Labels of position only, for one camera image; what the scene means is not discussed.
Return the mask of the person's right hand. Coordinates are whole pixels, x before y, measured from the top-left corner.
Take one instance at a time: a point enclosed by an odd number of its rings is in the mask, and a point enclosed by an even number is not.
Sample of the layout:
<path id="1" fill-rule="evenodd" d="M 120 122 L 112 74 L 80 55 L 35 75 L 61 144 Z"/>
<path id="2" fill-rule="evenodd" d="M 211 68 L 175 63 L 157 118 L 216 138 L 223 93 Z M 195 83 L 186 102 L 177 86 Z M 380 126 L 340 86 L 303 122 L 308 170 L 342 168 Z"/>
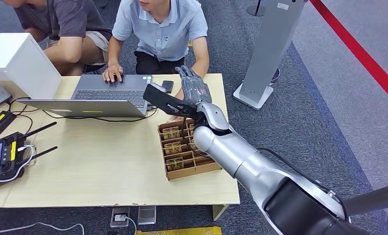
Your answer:
<path id="1" fill-rule="evenodd" d="M 102 78 L 109 83 L 122 82 L 122 73 L 123 69 L 118 63 L 108 64 L 107 69 L 102 74 Z"/>

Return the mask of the person's left hand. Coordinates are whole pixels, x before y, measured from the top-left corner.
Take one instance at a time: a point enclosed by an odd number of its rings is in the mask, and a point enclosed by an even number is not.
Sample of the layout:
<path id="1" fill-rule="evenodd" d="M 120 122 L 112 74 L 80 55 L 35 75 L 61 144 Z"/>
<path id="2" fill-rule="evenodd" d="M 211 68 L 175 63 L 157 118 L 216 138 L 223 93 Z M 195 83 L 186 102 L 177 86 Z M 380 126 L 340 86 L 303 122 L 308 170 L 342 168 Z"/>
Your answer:
<path id="1" fill-rule="evenodd" d="M 178 91 L 178 93 L 175 95 L 176 98 L 182 100 L 184 98 L 184 94 L 182 91 L 182 88 Z M 176 122 L 176 121 L 182 121 L 184 118 L 179 116 L 170 116 L 167 122 Z"/>

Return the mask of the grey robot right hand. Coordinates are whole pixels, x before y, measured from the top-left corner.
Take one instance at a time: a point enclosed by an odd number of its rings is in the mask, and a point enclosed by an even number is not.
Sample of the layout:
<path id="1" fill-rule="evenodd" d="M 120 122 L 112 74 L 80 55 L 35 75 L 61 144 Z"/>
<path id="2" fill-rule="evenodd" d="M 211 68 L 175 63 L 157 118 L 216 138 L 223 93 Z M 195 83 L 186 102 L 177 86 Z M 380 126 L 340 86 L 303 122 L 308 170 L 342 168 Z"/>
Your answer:
<path id="1" fill-rule="evenodd" d="M 185 65 L 175 67 L 175 71 L 181 78 L 183 100 L 185 102 L 191 105 L 202 102 L 212 103 L 209 87 L 197 73 Z"/>

